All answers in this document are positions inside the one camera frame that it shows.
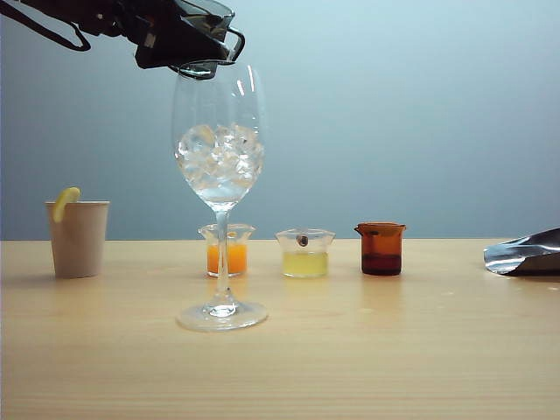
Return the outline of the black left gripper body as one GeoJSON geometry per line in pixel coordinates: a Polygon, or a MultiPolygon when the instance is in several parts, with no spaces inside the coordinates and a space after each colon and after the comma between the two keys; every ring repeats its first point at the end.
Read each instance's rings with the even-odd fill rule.
{"type": "Polygon", "coordinates": [[[85,31],[93,35],[124,36],[148,44],[175,19],[173,1],[90,1],[85,31]]]}

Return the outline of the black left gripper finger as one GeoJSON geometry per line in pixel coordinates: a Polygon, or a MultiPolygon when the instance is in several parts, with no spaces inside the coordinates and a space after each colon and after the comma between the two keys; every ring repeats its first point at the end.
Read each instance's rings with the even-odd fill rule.
{"type": "Polygon", "coordinates": [[[135,59],[142,69],[181,67],[201,60],[225,60],[228,49],[181,19],[140,20],[133,30],[135,59]]]}

